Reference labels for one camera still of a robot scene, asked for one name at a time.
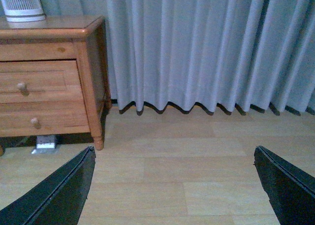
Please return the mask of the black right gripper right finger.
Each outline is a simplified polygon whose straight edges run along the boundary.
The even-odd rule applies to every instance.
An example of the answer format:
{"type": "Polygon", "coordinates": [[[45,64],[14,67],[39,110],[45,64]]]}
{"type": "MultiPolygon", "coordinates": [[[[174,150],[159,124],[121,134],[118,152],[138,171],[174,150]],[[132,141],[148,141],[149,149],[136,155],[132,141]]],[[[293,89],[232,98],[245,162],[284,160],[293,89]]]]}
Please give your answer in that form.
{"type": "Polygon", "coordinates": [[[315,223],[315,178],[263,146],[254,165],[269,202],[282,225],[315,223]]]}

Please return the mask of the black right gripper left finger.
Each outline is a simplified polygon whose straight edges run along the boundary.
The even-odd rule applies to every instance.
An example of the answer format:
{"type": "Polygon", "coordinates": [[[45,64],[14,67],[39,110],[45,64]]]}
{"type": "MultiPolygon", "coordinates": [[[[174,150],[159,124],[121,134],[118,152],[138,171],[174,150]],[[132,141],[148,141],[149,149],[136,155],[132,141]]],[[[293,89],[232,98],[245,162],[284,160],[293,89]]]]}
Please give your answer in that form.
{"type": "Polygon", "coordinates": [[[95,168],[89,146],[0,212],[2,225],[76,225],[95,168]]]}

